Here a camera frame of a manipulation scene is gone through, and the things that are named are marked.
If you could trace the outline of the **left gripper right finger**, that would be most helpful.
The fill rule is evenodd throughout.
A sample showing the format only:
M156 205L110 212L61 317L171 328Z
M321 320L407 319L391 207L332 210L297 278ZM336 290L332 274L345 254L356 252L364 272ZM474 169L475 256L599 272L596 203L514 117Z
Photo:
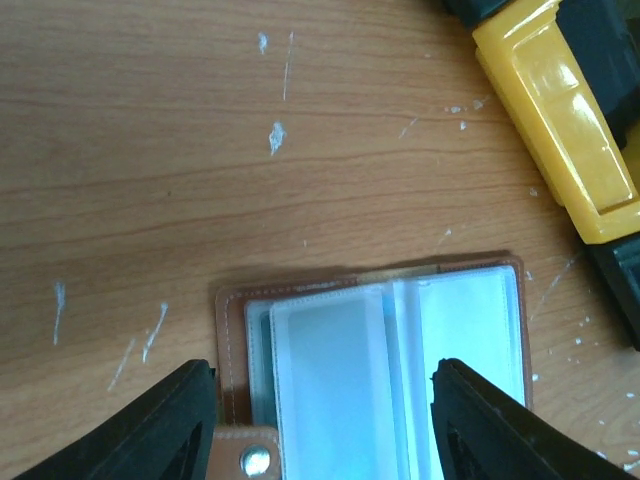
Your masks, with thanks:
M435 440L446 479L630 479L458 359L433 375Z

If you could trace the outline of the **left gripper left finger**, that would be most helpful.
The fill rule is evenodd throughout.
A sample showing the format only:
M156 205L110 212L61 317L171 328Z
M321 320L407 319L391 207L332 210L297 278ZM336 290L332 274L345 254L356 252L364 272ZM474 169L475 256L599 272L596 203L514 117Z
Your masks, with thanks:
M20 479L204 479L216 425L215 370L189 360Z

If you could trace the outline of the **brown leather card holder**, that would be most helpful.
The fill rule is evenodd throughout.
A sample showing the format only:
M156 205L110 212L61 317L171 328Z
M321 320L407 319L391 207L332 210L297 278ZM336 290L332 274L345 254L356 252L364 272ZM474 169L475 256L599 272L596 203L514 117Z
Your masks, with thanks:
M483 252L223 288L223 419L267 433L273 479L439 479L440 360L531 404L522 280L518 257Z

